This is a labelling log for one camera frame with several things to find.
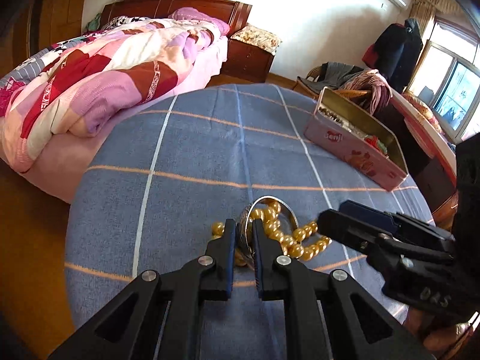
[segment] wooden floor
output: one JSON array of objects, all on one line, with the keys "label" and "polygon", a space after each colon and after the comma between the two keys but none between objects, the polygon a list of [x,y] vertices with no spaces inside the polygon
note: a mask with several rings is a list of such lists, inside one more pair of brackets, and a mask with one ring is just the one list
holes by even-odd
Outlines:
[{"label": "wooden floor", "polygon": [[[294,85],[272,74],[267,82]],[[250,82],[219,75],[208,86],[229,83]],[[45,359],[74,331],[63,272],[70,206],[1,160],[0,206],[0,311],[33,354]]]}]

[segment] nightstand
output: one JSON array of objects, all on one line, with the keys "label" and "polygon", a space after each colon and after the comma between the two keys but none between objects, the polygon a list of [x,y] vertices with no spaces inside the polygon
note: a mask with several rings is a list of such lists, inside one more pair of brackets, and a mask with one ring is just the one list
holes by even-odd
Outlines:
[{"label": "nightstand", "polygon": [[273,58],[273,55],[261,48],[229,39],[227,61],[222,65],[220,73],[253,83],[264,83]]}]

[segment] hand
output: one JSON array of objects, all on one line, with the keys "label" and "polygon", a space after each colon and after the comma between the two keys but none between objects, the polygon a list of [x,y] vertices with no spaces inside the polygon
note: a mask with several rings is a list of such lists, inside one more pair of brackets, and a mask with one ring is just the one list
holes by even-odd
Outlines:
[{"label": "hand", "polygon": [[[425,318],[428,318],[427,313],[410,307],[403,326],[415,337],[419,338],[420,329]],[[468,322],[459,323],[455,326],[442,328],[430,333],[423,340],[423,345],[439,359],[441,357],[441,360],[446,360],[452,358],[472,334],[473,327]]]}]

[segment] headboard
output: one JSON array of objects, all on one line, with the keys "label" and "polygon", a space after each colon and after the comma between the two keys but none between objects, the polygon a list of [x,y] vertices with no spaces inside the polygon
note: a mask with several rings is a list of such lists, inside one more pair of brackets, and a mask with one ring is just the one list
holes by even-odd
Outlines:
[{"label": "headboard", "polygon": [[245,27],[251,10],[251,5],[240,0],[114,0],[103,8],[100,25],[121,15],[161,19],[183,7],[193,7],[225,21],[230,26],[228,36]]}]

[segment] blue plaid tablecloth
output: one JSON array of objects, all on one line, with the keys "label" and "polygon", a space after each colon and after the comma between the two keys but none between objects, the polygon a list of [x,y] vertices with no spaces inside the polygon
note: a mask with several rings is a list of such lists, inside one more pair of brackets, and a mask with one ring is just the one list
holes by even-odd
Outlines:
[{"label": "blue plaid tablecloth", "polygon": [[[145,269],[181,268],[203,254],[213,222],[273,195],[301,224],[347,199],[432,222],[411,177],[386,192],[303,138],[314,102],[274,85],[189,92],[123,121],[84,174],[70,210],[65,273],[77,326]],[[306,262],[341,267],[400,320],[365,256],[333,242]],[[260,302],[254,273],[236,268],[229,302],[207,302],[203,359],[286,358],[283,305]]]}]

